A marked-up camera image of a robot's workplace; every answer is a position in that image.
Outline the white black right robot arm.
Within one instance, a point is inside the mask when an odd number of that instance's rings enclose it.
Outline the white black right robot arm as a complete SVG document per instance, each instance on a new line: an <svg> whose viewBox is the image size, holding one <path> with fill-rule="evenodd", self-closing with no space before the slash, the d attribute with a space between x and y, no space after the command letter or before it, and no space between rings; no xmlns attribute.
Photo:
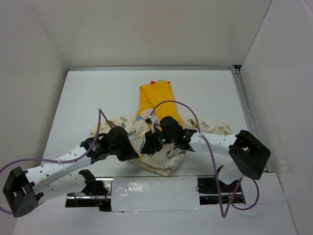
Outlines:
<svg viewBox="0 0 313 235"><path fill-rule="evenodd" d="M185 129L171 116L164 117L156 127L145 133L142 154L155 154L172 144L182 151L212 152L228 156L231 163L222 166L213 181L215 190L226 191L230 184L247 177L259 180L265 170L270 150L246 130L236 135L200 133Z"/></svg>

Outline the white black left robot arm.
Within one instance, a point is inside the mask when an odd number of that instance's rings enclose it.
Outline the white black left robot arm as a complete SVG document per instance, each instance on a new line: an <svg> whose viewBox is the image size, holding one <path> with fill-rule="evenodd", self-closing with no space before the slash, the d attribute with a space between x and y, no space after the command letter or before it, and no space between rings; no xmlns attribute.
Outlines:
<svg viewBox="0 0 313 235"><path fill-rule="evenodd" d="M12 169L2 189L10 207L8 213L19 218L43 202L68 193L108 195L107 187L87 169L108 156L116 156L121 162L139 157L121 127L88 138L72 151L38 167Z"/></svg>

